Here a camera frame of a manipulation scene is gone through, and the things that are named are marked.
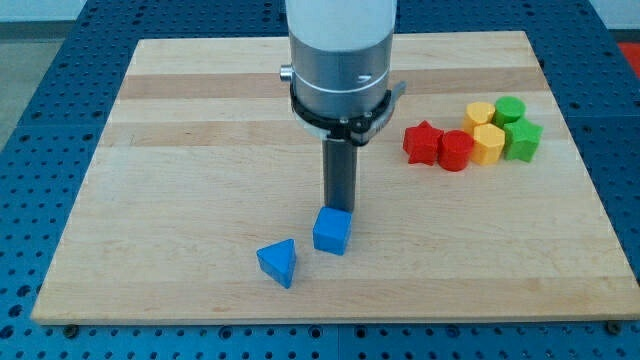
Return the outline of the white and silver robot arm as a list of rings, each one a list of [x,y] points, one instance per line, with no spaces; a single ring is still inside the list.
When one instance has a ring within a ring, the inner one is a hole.
[[[376,108],[388,86],[396,0],[286,0],[292,87],[326,118]]]

